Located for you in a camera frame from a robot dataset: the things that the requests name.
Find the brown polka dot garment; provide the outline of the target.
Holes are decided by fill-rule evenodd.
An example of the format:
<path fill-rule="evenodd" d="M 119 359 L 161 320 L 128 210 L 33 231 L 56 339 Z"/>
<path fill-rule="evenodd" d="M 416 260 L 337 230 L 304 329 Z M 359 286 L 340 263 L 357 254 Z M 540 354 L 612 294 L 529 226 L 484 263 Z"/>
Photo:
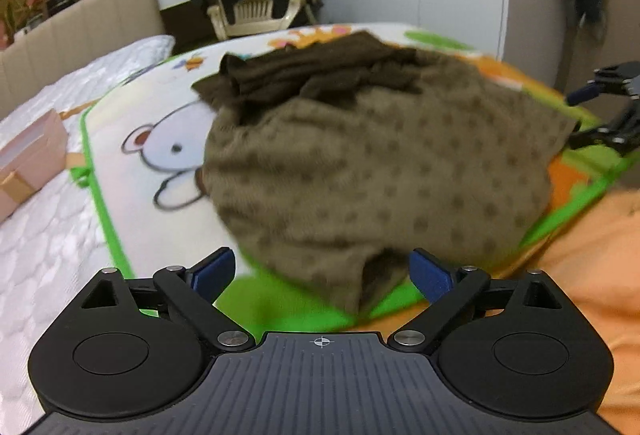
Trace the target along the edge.
<path fill-rule="evenodd" d="M 417 247 L 510 263 L 577 125 L 471 63 L 366 31 L 226 54 L 193 88 L 216 113 L 202 185 L 229 233 L 351 315 L 406 279 Z"/>

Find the orange jacket sleeve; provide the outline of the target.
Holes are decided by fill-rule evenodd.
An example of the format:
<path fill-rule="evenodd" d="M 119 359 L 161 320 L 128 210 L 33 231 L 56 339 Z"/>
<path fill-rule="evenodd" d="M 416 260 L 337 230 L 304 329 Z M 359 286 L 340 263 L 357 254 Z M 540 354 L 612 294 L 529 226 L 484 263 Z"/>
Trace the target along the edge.
<path fill-rule="evenodd" d="M 434 353 L 387 345 L 406 323 L 337 334 L 304 364 L 328 405 L 316 432 L 637 433 L 638 193 L 603 198 L 521 280 L 491 277 Z"/>

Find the pink gift box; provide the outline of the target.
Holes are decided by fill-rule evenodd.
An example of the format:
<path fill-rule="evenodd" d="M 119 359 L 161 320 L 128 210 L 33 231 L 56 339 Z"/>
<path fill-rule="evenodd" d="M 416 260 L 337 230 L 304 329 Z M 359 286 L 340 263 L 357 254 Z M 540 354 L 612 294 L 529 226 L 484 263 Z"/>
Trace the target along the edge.
<path fill-rule="evenodd" d="M 41 190 L 66 165 L 66 128 L 50 110 L 1 150 L 1 221 Z"/>

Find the beige upholstered headboard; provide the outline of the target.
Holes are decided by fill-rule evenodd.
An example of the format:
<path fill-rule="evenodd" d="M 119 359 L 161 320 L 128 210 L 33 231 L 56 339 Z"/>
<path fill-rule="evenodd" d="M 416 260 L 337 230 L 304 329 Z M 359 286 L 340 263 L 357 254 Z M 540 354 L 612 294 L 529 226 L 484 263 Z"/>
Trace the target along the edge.
<path fill-rule="evenodd" d="M 1 115 L 93 60 L 162 35 L 157 0 L 80 0 L 1 51 Z"/>

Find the potted plant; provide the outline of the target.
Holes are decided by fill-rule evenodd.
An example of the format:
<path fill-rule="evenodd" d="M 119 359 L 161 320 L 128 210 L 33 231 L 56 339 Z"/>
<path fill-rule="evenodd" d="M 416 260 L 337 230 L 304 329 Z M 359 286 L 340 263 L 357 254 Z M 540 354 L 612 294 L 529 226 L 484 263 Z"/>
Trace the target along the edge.
<path fill-rule="evenodd" d="M 9 36 L 28 23 L 28 21 L 43 13 L 46 0 L 7 0 L 1 4 L 1 19 L 6 26 Z"/>

